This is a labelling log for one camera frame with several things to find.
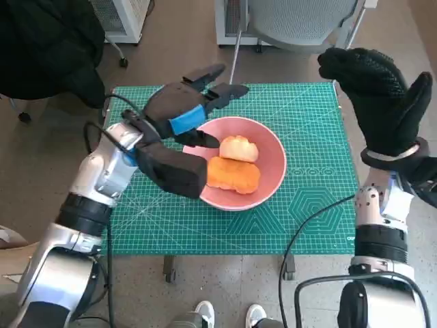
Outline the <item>black gloved robot right hand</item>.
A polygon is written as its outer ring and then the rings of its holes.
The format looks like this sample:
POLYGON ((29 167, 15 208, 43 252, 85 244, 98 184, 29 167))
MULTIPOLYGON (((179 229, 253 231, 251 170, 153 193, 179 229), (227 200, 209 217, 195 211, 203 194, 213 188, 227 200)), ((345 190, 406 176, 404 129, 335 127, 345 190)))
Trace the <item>black gloved robot right hand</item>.
POLYGON ((393 59, 362 48, 328 49, 318 64, 320 76, 338 82, 352 102, 369 150, 396 157, 413 147, 432 97, 431 73, 407 85, 393 59))

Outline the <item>bare black robot left hand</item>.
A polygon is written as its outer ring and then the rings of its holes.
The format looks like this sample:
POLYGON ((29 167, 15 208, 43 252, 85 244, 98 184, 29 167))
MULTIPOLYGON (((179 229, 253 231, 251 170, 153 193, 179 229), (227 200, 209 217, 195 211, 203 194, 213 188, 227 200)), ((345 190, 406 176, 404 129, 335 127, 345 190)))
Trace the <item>bare black robot left hand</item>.
POLYGON ((143 108, 143 115, 162 139, 174 138, 175 142, 204 148, 218 148, 220 141, 199 130, 209 114, 226 107, 231 100, 249 92, 245 85, 215 81, 225 70, 224 64, 214 64, 196 69, 182 77, 181 81, 164 85, 155 92, 143 108))

